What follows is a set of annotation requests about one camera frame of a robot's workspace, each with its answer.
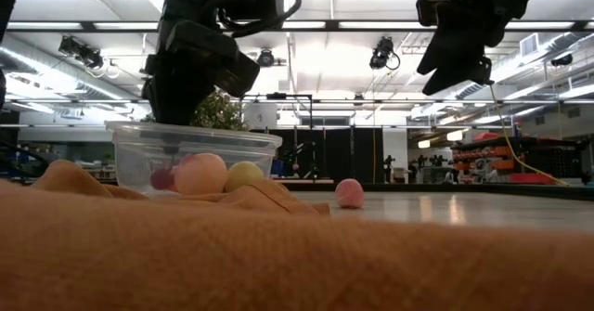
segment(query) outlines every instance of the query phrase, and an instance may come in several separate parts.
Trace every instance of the clear plastic container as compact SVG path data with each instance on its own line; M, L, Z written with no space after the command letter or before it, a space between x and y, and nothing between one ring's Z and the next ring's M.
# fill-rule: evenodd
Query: clear plastic container
M188 154L214 153L227 167L253 162L268 177L282 144L279 136L159 123L108 122L107 129L113 133L118 184L146 194L159 193L150 184L155 170L176 166Z

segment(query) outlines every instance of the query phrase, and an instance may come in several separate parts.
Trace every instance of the floor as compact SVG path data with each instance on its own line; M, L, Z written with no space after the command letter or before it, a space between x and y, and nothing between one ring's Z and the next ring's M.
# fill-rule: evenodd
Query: floor
M369 192L363 210L340 209L330 192L297 192L303 201L329 202L334 215L397 222L435 222L594 231L594 202L485 193Z

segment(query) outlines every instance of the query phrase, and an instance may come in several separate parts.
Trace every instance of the tan cloth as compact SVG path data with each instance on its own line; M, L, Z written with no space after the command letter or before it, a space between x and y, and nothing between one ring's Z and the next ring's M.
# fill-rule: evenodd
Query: tan cloth
M594 309L592 235L320 212L271 182L149 200L56 162L0 183L0 310Z

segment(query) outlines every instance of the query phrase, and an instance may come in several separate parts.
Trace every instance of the ceiling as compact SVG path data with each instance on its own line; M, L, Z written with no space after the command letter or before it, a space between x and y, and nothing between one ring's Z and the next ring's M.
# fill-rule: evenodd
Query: ceiling
M303 0L302 8L292 19L417 19L416 0ZM160 18L159 0L18 0L11 20L148 20ZM531 0L523 19L593 19L594 0ZM529 32L509 32L503 42L487 49L494 62L515 52L519 41ZM62 34L56 32L13 32L13 37L61 59L58 45ZM390 76L387 71L369 68L371 49L384 35L398 45L402 65ZM154 52L156 34L141 33L75 33L79 41L101 49L101 54L114 65L115 78L100 79L139 95L143 75L139 70L147 54ZM320 98L353 98L365 93L366 98L423 98L420 92L428 76L416 74L416 68L430 32L262 32L238 39L245 53L271 48L278 58L288 57L292 43L295 93L314 94ZM71 65L83 69L71 59ZM253 93L272 93L278 81L287 80L287 68L263 69ZM525 79L523 84L535 78Z

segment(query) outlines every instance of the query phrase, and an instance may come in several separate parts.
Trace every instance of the yellow ball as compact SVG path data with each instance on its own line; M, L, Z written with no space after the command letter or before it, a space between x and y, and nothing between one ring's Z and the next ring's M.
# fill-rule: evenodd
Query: yellow ball
M229 168L225 190L231 192L260 180L264 180L264 172L260 167L253 162L238 162Z

